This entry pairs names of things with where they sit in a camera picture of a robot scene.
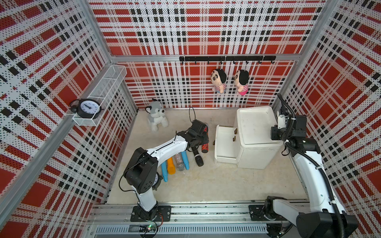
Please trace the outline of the red rhinestone microphone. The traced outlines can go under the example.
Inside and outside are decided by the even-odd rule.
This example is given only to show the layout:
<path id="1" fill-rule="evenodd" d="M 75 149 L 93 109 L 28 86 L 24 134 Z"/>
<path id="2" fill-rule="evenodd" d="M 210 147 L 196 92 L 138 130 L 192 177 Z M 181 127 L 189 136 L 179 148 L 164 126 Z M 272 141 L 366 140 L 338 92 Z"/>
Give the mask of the red rhinestone microphone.
<path id="1" fill-rule="evenodd" d="M 209 151 L 209 144 L 208 143 L 203 144 L 201 147 L 201 151 L 202 153 L 207 153 Z"/>

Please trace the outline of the blue microphone from drawer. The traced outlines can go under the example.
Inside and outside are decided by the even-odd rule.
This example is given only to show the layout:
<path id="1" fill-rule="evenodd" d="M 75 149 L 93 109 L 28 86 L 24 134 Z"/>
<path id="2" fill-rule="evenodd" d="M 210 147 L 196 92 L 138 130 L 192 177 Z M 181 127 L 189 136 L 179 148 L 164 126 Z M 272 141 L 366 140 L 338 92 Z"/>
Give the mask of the blue microphone from drawer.
<path id="1" fill-rule="evenodd" d="M 183 163 L 185 165 L 186 170 L 190 169 L 189 160 L 186 151 L 181 152 Z"/>

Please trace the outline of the white bottom drawer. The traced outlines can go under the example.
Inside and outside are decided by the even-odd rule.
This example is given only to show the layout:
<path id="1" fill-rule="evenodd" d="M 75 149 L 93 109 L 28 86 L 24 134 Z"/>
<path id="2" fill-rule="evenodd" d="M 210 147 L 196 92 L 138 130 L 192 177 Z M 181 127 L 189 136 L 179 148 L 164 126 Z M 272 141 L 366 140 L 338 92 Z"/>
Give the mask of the white bottom drawer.
<path id="1" fill-rule="evenodd" d="M 214 141 L 214 163 L 237 164 L 234 128 L 217 125 Z"/>

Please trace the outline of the silver rhinestone microphone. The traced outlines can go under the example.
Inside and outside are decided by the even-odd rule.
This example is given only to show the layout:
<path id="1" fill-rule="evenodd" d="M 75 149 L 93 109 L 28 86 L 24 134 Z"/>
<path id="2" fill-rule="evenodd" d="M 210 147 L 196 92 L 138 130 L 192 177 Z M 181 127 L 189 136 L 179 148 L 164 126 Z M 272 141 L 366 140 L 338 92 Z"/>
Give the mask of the silver rhinestone microphone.
<path id="1" fill-rule="evenodd" d="M 176 168 L 178 171 L 183 171 L 186 169 L 185 167 L 185 163 L 183 161 L 183 157 L 181 155 L 181 153 L 177 153 L 174 155 L 174 160 L 176 162 Z"/>

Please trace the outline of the orange microphone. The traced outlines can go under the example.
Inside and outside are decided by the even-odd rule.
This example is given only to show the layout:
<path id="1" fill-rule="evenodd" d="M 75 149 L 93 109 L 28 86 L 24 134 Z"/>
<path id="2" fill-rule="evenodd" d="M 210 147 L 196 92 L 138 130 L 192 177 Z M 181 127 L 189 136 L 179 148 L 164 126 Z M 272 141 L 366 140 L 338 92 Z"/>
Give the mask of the orange microphone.
<path id="1" fill-rule="evenodd" d="M 169 158 L 167 161 L 167 171 L 168 171 L 168 174 L 170 175 L 173 175 L 176 173 L 176 167 L 174 165 L 174 162 L 173 162 L 173 158 Z"/>

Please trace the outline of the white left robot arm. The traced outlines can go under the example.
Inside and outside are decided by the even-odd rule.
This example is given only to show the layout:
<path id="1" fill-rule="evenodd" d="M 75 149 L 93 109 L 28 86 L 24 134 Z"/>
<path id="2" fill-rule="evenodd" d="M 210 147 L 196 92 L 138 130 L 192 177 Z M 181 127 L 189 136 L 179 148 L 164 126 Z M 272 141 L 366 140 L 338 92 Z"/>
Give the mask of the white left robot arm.
<path id="1" fill-rule="evenodd" d="M 158 201 L 153 194 L 153 186 L 160 181 L 157 169 L 175 154 L 209 143 L 207 124 L 193 120 L 186 131 L 180 131 L 168 142 L 145 150 L 134 151 L 123 172 L 123 178 L 131 186 L 138 198 L 135 214 L 143 220 L 153 221 L 158 215 Z"/>

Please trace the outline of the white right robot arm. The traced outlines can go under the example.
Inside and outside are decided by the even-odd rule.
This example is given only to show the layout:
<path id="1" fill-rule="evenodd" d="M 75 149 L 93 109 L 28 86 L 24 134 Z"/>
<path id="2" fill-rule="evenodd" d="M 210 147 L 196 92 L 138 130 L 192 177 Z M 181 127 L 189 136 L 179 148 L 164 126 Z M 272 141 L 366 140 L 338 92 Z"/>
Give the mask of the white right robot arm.
<path id="1" fill-rule="evenodd" d="M 341 204 L 325 172 L 317 141 L 307 137 L 306 116 L 281 113 L 271 128 L 271 139 L 280 140 L 292 157 L 306 187 L 310 208 L 303 211 L 287 199 L 268 196 L 264 217 L 282 216 L 303 238 L 348 238 L 357 228 L 355 216 Z"/>

